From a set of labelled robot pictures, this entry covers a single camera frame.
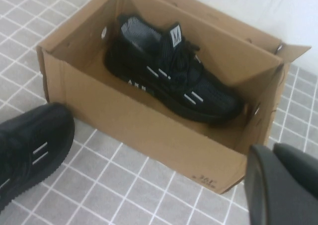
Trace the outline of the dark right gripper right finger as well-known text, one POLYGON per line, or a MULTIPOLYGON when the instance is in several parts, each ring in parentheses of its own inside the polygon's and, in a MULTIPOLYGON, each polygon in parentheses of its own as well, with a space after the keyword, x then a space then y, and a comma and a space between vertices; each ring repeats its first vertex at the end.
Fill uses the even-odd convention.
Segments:
POLYGON ((283 143, 276 143, 274 154, 295 181, 287 188, 288 215, 292 225, 316 225, 318 223, 318 160, 311 155, 283 143))

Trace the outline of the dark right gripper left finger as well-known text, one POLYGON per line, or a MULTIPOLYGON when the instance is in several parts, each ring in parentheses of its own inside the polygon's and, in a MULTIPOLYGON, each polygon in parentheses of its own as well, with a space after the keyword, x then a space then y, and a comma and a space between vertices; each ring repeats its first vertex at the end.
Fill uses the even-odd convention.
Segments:
POLYGON ((280 225, 284 217, 284 167, 265 146, 252 145, 247 156, 245 194, 252 225, 280 225))

